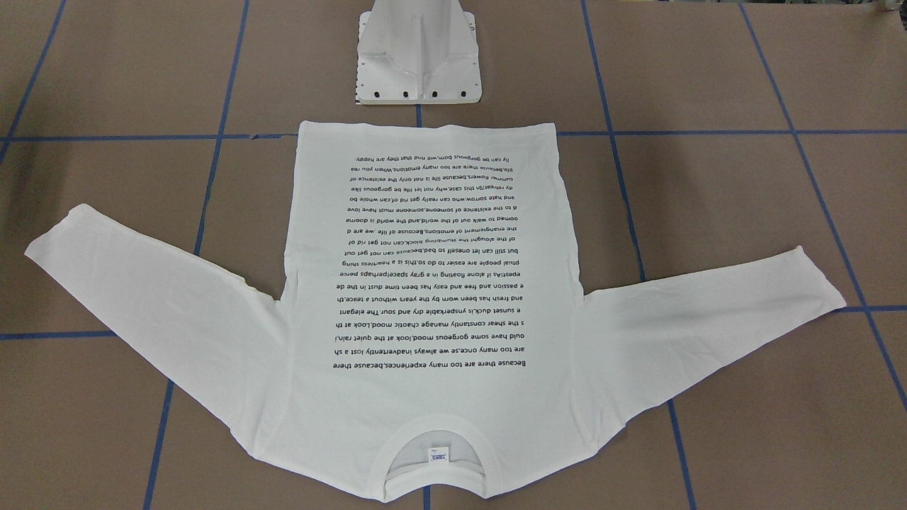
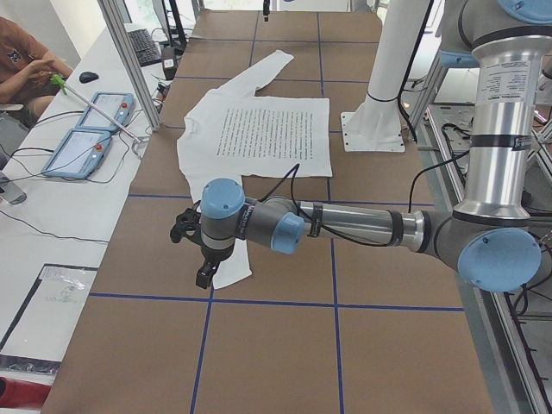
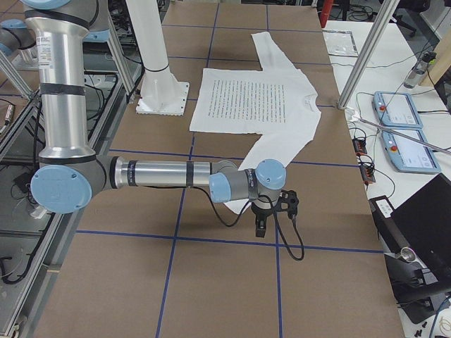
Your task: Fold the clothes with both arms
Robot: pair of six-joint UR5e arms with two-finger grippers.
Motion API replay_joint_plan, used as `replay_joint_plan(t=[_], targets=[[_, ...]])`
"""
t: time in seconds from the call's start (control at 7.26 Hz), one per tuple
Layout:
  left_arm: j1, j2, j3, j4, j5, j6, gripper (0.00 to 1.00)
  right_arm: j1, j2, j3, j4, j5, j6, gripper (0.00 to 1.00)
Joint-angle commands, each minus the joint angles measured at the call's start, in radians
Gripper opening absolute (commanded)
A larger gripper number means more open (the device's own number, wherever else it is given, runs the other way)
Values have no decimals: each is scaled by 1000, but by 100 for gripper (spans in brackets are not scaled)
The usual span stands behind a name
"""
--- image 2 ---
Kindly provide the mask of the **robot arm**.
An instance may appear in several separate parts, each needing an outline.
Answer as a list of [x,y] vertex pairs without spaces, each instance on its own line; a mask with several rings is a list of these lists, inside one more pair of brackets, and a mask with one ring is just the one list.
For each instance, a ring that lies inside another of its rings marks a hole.
[[249,198],[233,179],[209,182],[194,206],[209,288],[238,241],[292,254],[303,236],[433,256],[471,285],[508,292],[538,272],[542,252],[522,205],[541,60],[551,48],[548,1],[448,1],[443,56],[470,55],[480,74],[462,200],[449,212],[373,210],[267,195]]

